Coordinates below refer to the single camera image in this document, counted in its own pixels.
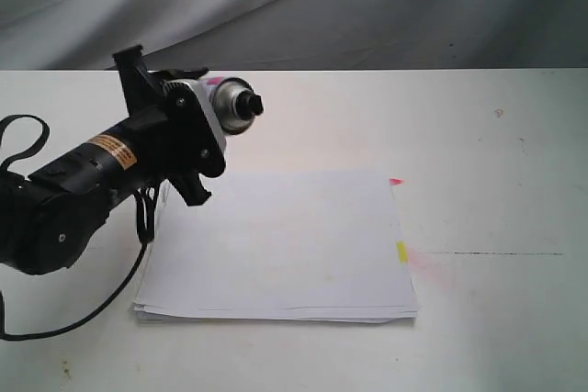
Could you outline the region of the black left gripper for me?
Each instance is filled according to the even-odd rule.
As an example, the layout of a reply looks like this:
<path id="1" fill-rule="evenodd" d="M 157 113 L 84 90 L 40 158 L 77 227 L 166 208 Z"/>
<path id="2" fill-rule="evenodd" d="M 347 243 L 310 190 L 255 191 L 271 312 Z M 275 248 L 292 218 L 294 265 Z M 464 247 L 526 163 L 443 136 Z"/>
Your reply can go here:
<path id="1" fill-rule="evenodd" d="M 215 178 L 224 173 L 224 154 L 212 134 L 197 97 L 187 90 L 165 92 L 174 80 L 198 80 L 196 70 L 151 72 L 136 45 L 113 54 L 129 117 L 120 131 L 136 148 L 138 163 L 149 175 L 170 175 L 170 183 L 187 206 L 202 206 L 211 197 L 199 174 Z"/>

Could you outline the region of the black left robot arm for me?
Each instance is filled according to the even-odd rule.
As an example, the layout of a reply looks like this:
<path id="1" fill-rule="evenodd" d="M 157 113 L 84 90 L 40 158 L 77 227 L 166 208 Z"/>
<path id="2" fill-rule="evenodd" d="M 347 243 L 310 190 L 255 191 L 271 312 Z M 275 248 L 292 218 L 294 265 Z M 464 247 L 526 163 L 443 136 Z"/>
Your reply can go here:
<path id="1" fill-rule="evenodd" d="M 195 87 L 207 69 L 147 69 L 142 47 L 114 54 L 129 115 L 37 171 L 23 176 L 13 162 L 40 151 L 40 138 L 1 164 L 1 262 L 25 274 L 71 267 L 110 212 L 130 196 L 143 207 L 138 235 L 150 241 L 154 203 L 151 189 L 169 181 L 188 206 L 210 196 L 200 178 L 218 177 L 226 167 L 218 120 Z"/>

